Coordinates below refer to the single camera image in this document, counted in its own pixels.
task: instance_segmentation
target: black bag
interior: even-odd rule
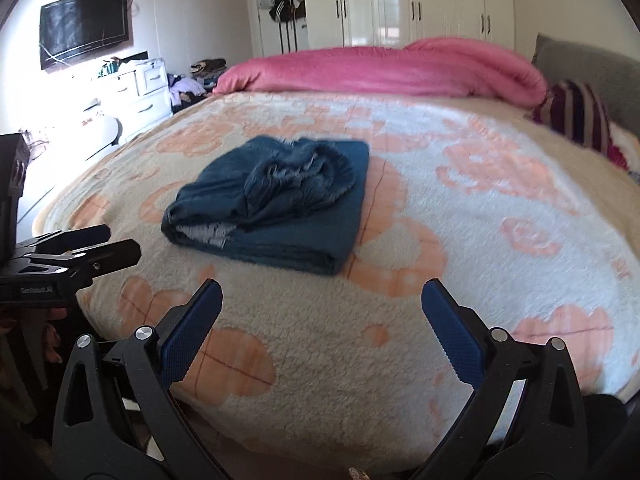
[[[293,15],[295,20],[306,18],[305,0],[291,0],[291,7],[293,7]]]
[[[276,23],[287,23],[293,20],[294,7],[290,0],[276,0],[269,14]]]

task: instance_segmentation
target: pile of clothes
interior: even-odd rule
[[[356,243],[369,146],[260,136],[214,160],[164,213],[174,244],[333,276]]]
[[[221,57],[217,59],[204,59],[191,65],[191,77],[200,83],[207,91],[213,90],[220,76],[227,70],[226,59]]]
[[[204,101],[210,93],[195,79],[182,75],[169,74],[169,93],[171,94],[171,110],[174,114]]]

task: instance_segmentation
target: striped pillow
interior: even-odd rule
[[[607,109],[590,84],[559,82],[533,110],[532,119],[625,167],[624,157],[611,141]]]

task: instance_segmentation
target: white wall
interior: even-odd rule
[[[514,0],[516,50],[531,58],[539,32],[640,60],[640,32],[621,0]]]
[[[148,50],[167,70],[185,73],[209,57],[230,64],[252,56],[246,0],[134,0],[132,44],[71,68],[40,70],[40,7],[56,0],[20,0],[0,30],[0,133],[40,129],[91,98],[86,84],[110,56]]]

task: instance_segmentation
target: white dresser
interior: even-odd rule
[[[161,59],[124,64],[119,72],[101,77],[95,84],[105,115],[120,123],[120,145],[172,115],[166,69]]]

